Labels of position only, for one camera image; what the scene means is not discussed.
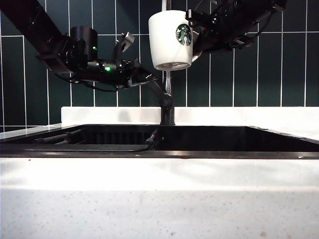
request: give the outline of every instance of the black cable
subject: black cable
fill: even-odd
[[[67,82],[67,83],[71,83],[71,84],[81,84],[81,81],[77,81],[77,82],[73,82],[72,80],[76,77],[76,75],[73,75],[71,77],[68,78],[64,78],[62,76],[59,76],[58,74],[54,74],[56,77],[60,78],[61,80]]]
[[[97,91],[102,91],[102,92],[116,92],[116,91],[118,91],[119,89],[116,87],[116,86],[114,86],[114,85],[111,85],[111,86],[113,86],[114,87],[114,91],[112,91],[112,90],[105,90],[105,89],[102,89],[102,88],[99,88],[99,87],[96,87],[96,86],[91,86],[90,84],[88,84],[87,82],[85,82],[85,81],[81,81],[86,87],[88,87],[88,88],[91,88],[91,89],[93,89],[93,90],[97,90]]]
[[[58,78],[60,78],[61,80],[67,82],[67,83],[71,83],[71,84],[83,84],[85,85],[86,87],[88,88],[91,88],[93,90],[97,90],[97,91],[102,91],[102,92],[116,92],[118,91],[119,89],[114,86],[114,85],[111,85],[112,87],[114,87],[115,90],[105,90],[105,89],[102,89],[102,88],[99,88],[99,87],[96,87],[96,86],[91,86],[90,84],[88,84],[87,82],[83,81],[83,80],[77,80],[76,82],[73,82],[72,80],[76,77],[76,74],[73,75],[72,77],[68,77],[68,78],[64,78],[64,77],[61,77],[59,76],[58,74],[55,74],[55,76],[57,76]]]
[[[247,46],[247,45],[249,45],[250,43],[252,43],[258,36],[260,36],[261,35],[261,33],[264,31],[264,29],[266,28],[266,26],[269,24],[269,22],[270,22],[270,19],[272,18],[272,16],[273,16],[273,14],[274,13],[271,13],[270,15],[269,15],[269,17],[267,18],[267,21],[266,21],[266,23],[265,23],[265,25],[259,30],[259,32],[257,32],[249,41],[247,41],[247,42],[245,42],[245,43],[243,43],[243,44],[241,44],[241,45],[229,45],[230,47],[232,47],[232,48],[239,48],[239,47],[244,47],[244,46]]]

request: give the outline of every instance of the kitchen sink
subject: kitchen sink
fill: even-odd
[[[80,125],[0,140],[1,155],[159,156],[319,152],[319,141],[249,126]]]

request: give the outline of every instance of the cable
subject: cable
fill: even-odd
[[[64,78],[62,76],[59,76],[58,74],[54,74],[56,77],[60,78],[61,80],[67,82],[67,83],[71,83],[71,84],[81,84],[82,82],[81,81],[77,81],[77,82],[73,82],[72,80],[76,77],[76,74],[71,76],[71,77],[68,77],[68,78]]]
[[[116,87],[116,86],[114,86],[114,85],[111,85],[111,86],[113,86],[114,87],[114,91],[112,91],[112,90],[105,90],[105,89],[102,89],[102,88],[99,88],[99,87],[96,87],[96,86],[91,86],[90,84],[88,84],[87,82],[85,82],[85,81],[81,81],[81,83],[83,83],[86,87],[88,87],[88,88],[91,88],[91,89],[93,89],[93,90],[97,90],[97,91],[102,91],[102,92],[116,92],[116,91],[118,91],[119,89]]]
[[[116,92],[118,91],[119,89],[114,86],[114,85],[111,85],[112,87],[114,87],[115,90],[105,90],[105,89],[102,89],[102,88],[99,88],[99,87],[96,87],[96,86],[91,86],[90,84],[88,84],[87,82],[83,81],[83,80],[77,80],[76,82],[73,82],[72,80],[74,78],[76,78],[76,74],[73,75],[72,77],[68,77],[68,78],[64,78],[64,77],[61,77],[59,76],[58,74],[55,74],[55,76],[57,76],[58,78],[60,78],[61,80],[67,82],[67,83],[71,83],[71,84],[83,84],[85,85],[86,87],[88,88],[91,88],[93,90],[97,90],[97,91],[102,91],[102,92]]]

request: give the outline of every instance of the mug handle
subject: mug handle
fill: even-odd
[[[193,30],[193,41],[195,42],[197,40],[199,36],[199,33]],[[195,55],[193,55],[191,62],[193,63],[194,61],[196,61],[202,54],[202,51],[197,52]]]

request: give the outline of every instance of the dark green tile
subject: dark green tile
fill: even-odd
[[[308,0],[308,31],[319,31],[318,9],[318,0]]]
[[[91,0],[70,0],[70,28],[92,26]]]
[[[259,39],[258,106],[280,106],[281,34]]]
[[[139,2],[138,0],[116,1],[117,33],[139,32]]]
[[[37,0],[45,10],[45,0]]]
[[[159,84],[162,83],[162,71],[153,67],[149,36],[141,36],[141,64],[159,78]],[[147,84],[142,85],[142,106],[158,106],[157,98]]]
[[[0,129],[2,128],[1,125],[3,125],[3,108],[2,108],[2,81],[0,78]]]
[[[70,0],[70,27],[91,27],[91,0]],[[72,85],[72,106],[93,106],[93,90],[82,84]]]
[[[233,52],[211,54],[211,106],[233,105]]]
[[[307,106],[319,106],[319,34],[308,34]]]
[[[266,24],[267,19],[262,20],[259,23],[259,29]],[[281,12],[275,13],[264,31],[280,31],[281,32],[282,14]]]
[[[305,92],[305,34],[284,34],[283,106],[303,106]]]
[[[115,36],[98,36],[98,58],[111,59],[113,47],[115,46]],[[97,87],[113,90],[105,84],[96,83]],[[95,91],[96,106],[116,106],[116,93]]]
[[[99,34],[115,34],[114,0],[93,0],[93,24]]]
[[[235,51],[234,106],[256,106],[257,44]]]
[[[1,34],[2,36],[22,35],[3,12],[1,12]]]
[[[61,108],[70,106],[70,84],[56,77],[52,72],[49,76],[49,112],[50,124],[61,123]]]
[[[47,0],[46,12],[62,34],[69,32],[68,1]]]
[[[93,106],[93,90],[83,84],[72,84],[72,106]]]
[[[139,37],[135,36],[133,45],[122,54],[123,59],[139,58]],[[135,86],[119,90],[119,106],[140,106],[140,88]]]
[[[161,1],[140,0],[141,33],[149,33],[149,18],[161,11]]]
[[[186,70],[172,71],[171,77],[175,106],[186,106]]]
[[[2,38],[2,58],[4,123],[5,125],[24,125],[22,37]]]
[[[185,0],[174,0],[172,1],[171,8],[173,10],[186,11],[186,1]]]
[[[198,0],[188,0],[187,1],[187,8],[188,9],[195,9],[197,4],[199,3]],[[200,7],[196,10],[197,12],[205,12],[209,13],[210,10],[210,4],[209,1],[203,1],[203,3],[200,5]]]
[[[306,29],[306,0],[287,1],[284,12],[284,31],[305,31]]]
[[[187,70],[187,105],[209,106],[209,54],[203,54]]]
[[[25,40],[26,123],[48,124],[46,68],[37,51]]]
[[[4,131],[5,132],[15,131],[15,130],[19,130],[19,129],[25,129],[25,127],[18,127],[18,126],[6,126],[6,127],[4,127]]]

